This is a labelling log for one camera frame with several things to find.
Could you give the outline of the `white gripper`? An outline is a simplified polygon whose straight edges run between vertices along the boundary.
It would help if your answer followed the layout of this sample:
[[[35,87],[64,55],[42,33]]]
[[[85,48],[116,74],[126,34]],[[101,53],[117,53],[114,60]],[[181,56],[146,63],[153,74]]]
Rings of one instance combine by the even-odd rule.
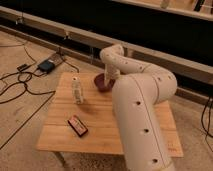
[[[109,87],[110,79],[114,79],[114,83],[117,82],[120,76],[120,70],[114,67],[113,65],[106,64],[105,65],[105,77],[108,79],[104,80],[104,85]]]

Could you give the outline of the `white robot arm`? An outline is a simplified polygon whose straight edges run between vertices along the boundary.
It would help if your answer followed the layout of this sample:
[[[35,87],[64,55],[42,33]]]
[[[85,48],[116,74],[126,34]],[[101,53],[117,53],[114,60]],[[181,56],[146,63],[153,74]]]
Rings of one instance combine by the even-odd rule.
[[[156,64],[124,55],[121,45],[100,52],[105,79],[113,79],[113,110],[129,171],[176,171],[154,106],[177,90],[175,75]]]

